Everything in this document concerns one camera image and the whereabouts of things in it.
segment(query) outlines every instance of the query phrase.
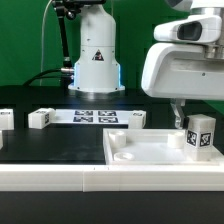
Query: warning label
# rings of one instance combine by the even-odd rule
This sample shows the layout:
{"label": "warning label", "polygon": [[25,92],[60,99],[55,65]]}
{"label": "warning label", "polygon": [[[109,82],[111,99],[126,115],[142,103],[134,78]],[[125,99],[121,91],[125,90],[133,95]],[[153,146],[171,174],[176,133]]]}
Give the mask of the warning label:
{"label": "warning label", "polygon": [[104,61],[103,55],[101,54],[100,50],[98,50],[94,55],[93,61]]}

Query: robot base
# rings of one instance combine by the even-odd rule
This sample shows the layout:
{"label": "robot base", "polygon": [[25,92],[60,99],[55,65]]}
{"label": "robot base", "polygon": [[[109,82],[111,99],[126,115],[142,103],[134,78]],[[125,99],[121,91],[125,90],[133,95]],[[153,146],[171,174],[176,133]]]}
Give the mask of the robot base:
{"label": "robot base", "polygon": [[117,97],[122,97],[125,95],[125,88],[120,87],[118,90],[113,92],[85,92],[77,89],[70,88],[68,89],[68,93],[70,96],[76,96],[79,98],[89,99],[89,100],[108,100]]}

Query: white platform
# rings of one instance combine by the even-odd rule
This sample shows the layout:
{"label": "white platform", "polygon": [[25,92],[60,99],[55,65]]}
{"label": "white platform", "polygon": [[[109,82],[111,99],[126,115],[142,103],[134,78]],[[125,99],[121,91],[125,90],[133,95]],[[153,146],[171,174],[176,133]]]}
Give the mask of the white platform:
{"label": "white platform", "polygon": [[116,110],[56,110],[52,123],[58,124],[98,124],[98,125],[128,125],[128,119],[133,111]]}
{"label": "white platform", "polygon": [[[104,129],[110,165],[0,165],[0,191],[224,191],[224,158],[216,148],[210,161],[195,162],[167,148],[170,130],[125,129],[127,145],[115,150],[112,131]],[[112,156],[118,151],[135,160],[119,164]]]}

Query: black cable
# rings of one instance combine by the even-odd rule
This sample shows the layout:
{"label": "black cable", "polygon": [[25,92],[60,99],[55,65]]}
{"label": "black cable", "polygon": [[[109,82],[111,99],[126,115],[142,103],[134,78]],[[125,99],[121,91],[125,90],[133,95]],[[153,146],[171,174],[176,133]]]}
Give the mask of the black cable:
{"label": "black cable", "polygon": [[26,81],[25,83],[23,83],[23,86],[29,86],[30,83],[32,83],[37,78],[39,78],[39,77],[42,77],[43,78],[44,75],[47,75],[47,74],[50,74],[50,73],[55,73],[55,72],[61,72],[61,69],[60,68],[49,69],[47,71],[41,72],[41,73],[35,75],[33,78],[31,78],[28,81]]}
{"label": "black cable", "polygon": [[55,75],[55,76],[36,77],[36,78],[33,78],[32,82],[37,80],[37,79],[57,79],[57,78],[70,78],[70,77],[71,76],[69,76],[69,75]]}

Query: white block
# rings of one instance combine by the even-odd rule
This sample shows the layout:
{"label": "white block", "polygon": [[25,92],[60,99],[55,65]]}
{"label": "white block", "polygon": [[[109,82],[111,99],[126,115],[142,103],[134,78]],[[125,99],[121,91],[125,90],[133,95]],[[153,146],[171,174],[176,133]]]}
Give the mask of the white block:
{"label": "white block", "polygon": [[119,149],[126,146],[126,134],[123,131],[109,133],[110,143],[113,148]]}
{"label": "white block", "polygon": [[12,109],[0,110],[0,130],[14,130],[14,115]]}
{"label": "white block", "polygon": [[172,149],[182,149],[184,148],[184,133],[177,131],[175,133],[168,134],[167,146]]}
{"label": "white block", "polygon": [[189,116],[189,119],[185,154],[195,161],[210,160],[216,120],[202,114]]}
{"label": "white block", "polygon": [[29,128],[43,129],[49,125],[55,117],[52,108],[41,108],[28,115]]}
{"label": "white block", "polygon": [[134,110],[128,120],[129,129],[142,129],[146,124],[146,112],[142,110]]}

